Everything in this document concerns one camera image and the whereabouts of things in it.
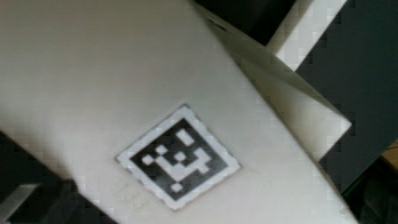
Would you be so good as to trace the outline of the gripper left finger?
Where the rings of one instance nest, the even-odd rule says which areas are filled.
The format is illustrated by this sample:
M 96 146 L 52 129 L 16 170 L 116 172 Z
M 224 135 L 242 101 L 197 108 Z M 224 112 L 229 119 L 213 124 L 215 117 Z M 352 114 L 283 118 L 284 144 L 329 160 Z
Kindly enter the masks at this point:
M 0 133 L 0 224 L 117 224 L 23 147 Z

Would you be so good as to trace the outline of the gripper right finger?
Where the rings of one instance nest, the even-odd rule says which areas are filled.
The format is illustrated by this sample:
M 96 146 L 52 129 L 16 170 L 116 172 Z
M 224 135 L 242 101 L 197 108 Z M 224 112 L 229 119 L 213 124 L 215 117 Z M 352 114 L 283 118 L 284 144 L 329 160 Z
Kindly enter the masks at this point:
M 398 224 L 398 173 L 371 167 L 343 192 L 359 224 Z

